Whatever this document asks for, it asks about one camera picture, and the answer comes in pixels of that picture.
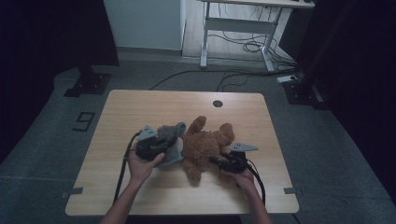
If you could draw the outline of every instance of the black curtain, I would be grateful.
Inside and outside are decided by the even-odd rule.
[[[319,1],[297,58],[394,202],[395,22],[394,1]]]
[[[0,162],[48,101],[53,78],[119,65],[103,1],[0,0]]]

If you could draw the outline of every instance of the white desk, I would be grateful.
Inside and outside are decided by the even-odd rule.
[[[271,57],[269,55],[269,48],[274,38],[277,23],[279,21],[280,14],[284,7],[293,8],[313,8],[315,4],[313,2],[306,3],[303,0],[299,2],[291,0],[201,0],[207,3],[206,15],[205,15],[205,27],[204,27],[204,43],[202,44],[201,50],[201,67],[206,68],[207,60],[207,32],[209,30],[215,31],[229,31],[239,33],[252,33],[268,35],[265,41],[264,48],[262,48],[262,57],[264,58],[265,65],[268,71],[275,71]],[[238,5],[257,5],[257,6],[268,6],[268,7],[279,7],[276,13],[276,17],[273,21],[247,21],[247,20],[236,20],[236,19],[225,19],[225,18],[210,18],[209,9],[210,3],[225,3],[225,4],[238,4]]]

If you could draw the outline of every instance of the gray floor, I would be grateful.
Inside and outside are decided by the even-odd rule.
[[[211,61],[207,70],[261,64]],[[55,91],[28,133],[0,166],[0,223],[97,223],[99,217],[69,217],[62,194],[73,188],[79,168],[111,90],[148,90],[180,71],[199,70],[198,61],[179,56],[120,54],[120,68],[97,66],[113,75],[104,95],[65,98],[77,70],[55,78]],[[155,90],[214,91],[221,72],[173,77]],[[251,77],[224,91],[259,92],[267,102],[300,211],[308,223],[396,223],[396,208],[349,135],[330,111],[290,105],[276,78]],[[227,83],[238,84],[245,77]],[[80,112],[95,112],[86,133],[73,132]],[[297,223],[290,214],[272,215],[275,223]]]

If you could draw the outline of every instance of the desk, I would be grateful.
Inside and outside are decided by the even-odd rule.
[[[213,102],[223,102],[214,107]],[[269,213],[296,213],[296,196],[285,194],[292,188],[276,133],[264,98],[258,93],[194,91],[112,91],[92,137],[75,188],[66,206],[69,216],[104,215],[110,208],[122,165],[122,156],[132,135],[146,124],[153,128],[175,125],[207,117],[205,131],[233,125],[235,142],[259,148],[247,152],[257,166],[266,190]],[[220,215],[247,214],[248,204],[235,185],[219,180],[206,169],[199,187],[188,181],[180,163],[154,169],[138,192],[131,215]],[[130,178],[125,172],[121,190]]]
[[[280,14],[282,13],[282,9],[284,7],[313,8],[315,6],[313,2],[306,3],[303,0],[300,0],[299,2],[295,2],[291,0],[201,0],[201,1],[206,2],[207,6],[206,6],[205,26],[204,26],[204,42],[202,44],[202,49],[201,49],[200,66],[202,68],[206,68],[207,32],[209,30],[229,31],[229,32],[268,35],[268,38],[265,41],[261,53],[262,53],[262,57],[264,58],[264,62],[267,67],[267,70],[269,72],[275,71],[268,50],[274,38],[277,23],[279,21]],[[227,19],[227,18],[210,18],[209,16],[210,3],[279,7],[279,10],[277,11],[276,17],[273,21],[246,21],[246,20],[235,20],[235,19]]]

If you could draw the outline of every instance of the table hole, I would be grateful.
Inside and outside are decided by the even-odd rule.
[[[222,107],[222,101],[214,101],[213,106],[215,107]]]

